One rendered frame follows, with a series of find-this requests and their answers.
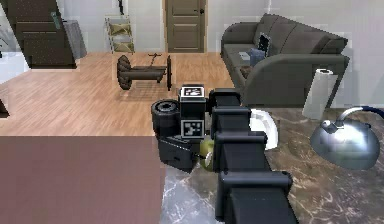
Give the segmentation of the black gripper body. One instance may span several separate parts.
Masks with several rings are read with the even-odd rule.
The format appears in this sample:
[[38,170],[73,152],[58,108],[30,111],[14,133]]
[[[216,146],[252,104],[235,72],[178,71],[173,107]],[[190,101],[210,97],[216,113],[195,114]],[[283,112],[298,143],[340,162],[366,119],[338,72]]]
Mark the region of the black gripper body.
[[181,137],[179,103],[174,99],[156,101],[151,106],[151,114],[160,160],[191,173],[198,161],[200,141]]

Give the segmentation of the green apple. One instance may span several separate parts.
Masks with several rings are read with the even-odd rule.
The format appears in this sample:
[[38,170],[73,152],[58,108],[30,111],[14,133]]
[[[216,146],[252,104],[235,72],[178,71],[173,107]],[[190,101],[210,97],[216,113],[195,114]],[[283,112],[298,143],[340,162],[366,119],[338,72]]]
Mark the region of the green apple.
[[208,172],[213,171],[214,141],[204,139],[200,143],[200,165]]

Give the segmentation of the white plate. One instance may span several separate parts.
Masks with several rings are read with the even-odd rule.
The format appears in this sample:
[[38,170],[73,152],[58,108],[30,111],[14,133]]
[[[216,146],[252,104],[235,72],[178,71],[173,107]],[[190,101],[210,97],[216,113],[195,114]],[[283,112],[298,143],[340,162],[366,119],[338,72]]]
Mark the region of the white plate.
[[263,131],[266,133],[267,150],[275,149],[278,146],[278,129],[268,112],[252,109],[249,126],[252,131]]

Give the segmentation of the maroon table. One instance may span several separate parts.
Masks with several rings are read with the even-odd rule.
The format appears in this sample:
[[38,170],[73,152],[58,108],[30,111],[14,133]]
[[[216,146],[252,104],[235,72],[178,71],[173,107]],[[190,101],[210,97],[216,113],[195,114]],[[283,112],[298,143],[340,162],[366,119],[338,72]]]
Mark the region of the maroon table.
[[159,224],[152,137],[0,137],[0,224]]

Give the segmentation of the blue cushion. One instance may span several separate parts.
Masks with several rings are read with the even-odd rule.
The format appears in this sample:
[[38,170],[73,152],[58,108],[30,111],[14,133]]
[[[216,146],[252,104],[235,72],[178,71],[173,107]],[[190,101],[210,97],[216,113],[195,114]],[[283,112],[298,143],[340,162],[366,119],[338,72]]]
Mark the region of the blue cushion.
[[265,52],[256,48],[250,50],[250,65],[255,66],[258,62],[265,58]]

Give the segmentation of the grey bin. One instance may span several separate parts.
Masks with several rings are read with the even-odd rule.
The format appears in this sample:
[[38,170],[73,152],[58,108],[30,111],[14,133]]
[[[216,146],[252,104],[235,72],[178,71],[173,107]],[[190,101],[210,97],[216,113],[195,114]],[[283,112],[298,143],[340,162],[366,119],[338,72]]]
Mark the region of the grey bin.
[[83,40],[80,25],[77,20],[65,20],[63,22],[68,40],[75,60],[87,55],[87,50]]

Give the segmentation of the black framed cushion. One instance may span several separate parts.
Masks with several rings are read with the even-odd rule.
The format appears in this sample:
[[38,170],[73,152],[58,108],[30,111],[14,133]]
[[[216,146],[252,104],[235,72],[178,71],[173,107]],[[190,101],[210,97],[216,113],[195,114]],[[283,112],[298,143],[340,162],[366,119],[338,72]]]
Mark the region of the black framed cushion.
[[270,44],[271,38],[267,34],[261,32],[259,36],[258,49],[263,51],[265,56],[268,56],[269,54]]

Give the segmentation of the dark grey sofa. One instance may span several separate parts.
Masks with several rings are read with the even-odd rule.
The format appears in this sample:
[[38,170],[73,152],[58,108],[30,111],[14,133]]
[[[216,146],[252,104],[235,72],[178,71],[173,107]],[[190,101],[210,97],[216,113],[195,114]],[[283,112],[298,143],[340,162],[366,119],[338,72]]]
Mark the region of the dark grey sofa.
[[[239,56],[256,48],[260,33],[271,38],[268,56],[244,79]],[[305,104],[315,71],[329,69],[341,81],[349,63],[342,54],[348,40],[275,14],[258,22],[240,22],[222,35],[221,57],[242,103],[250,107],[300,108]]]

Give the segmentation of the dark brown room door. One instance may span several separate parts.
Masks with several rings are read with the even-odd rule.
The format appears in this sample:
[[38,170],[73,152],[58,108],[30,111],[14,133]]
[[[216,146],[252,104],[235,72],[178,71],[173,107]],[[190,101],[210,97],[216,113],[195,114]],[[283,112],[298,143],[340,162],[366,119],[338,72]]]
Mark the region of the dark brown room door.
[[[31,69],[75,69],[56,0],[0,0],[10,27]],[[51,12],[56,11],[57,30]]]

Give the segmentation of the white paper towel roll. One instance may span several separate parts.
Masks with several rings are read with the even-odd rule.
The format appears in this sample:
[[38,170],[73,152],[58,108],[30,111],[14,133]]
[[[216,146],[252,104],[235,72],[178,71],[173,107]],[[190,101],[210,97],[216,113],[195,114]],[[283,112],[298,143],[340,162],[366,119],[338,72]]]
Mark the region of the white paper towel roll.
[[317,69],[308,92],[302,115],[321,120],[338,76],[329,69]]

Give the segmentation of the silver kettle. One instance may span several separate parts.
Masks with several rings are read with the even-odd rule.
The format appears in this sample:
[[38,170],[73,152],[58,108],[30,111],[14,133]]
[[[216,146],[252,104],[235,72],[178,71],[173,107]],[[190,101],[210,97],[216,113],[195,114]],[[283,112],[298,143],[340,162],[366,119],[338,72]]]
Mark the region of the silver kettle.
[[384,119],[384,111],[371,106],[345,110],[336,120],[324,120],[314,130],[310,145],[323,159],[346,169],[372,168],[380,155],[380,143],[369,123],[349,119],[356,112],[371,112]]

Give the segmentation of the marble kitchen counter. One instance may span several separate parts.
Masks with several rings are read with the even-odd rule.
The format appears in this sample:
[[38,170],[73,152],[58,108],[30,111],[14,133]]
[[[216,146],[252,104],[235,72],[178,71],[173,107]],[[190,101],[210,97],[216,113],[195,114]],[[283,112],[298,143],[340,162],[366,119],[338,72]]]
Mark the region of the marble kitchen counter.
[[[266,152],[271,168],[286,170],[294,185],[289,200],[300,224],[384,224],[384,119],[370,112],[349,117],[371,125],[381,146],[366,171],[340,168],[318,156],[310,136],[319,125],[297,108],[269,111],[278,147]],[[221,224],[215,220],[217,175],[196,167],[187,174],[166,169],[159,224]]]

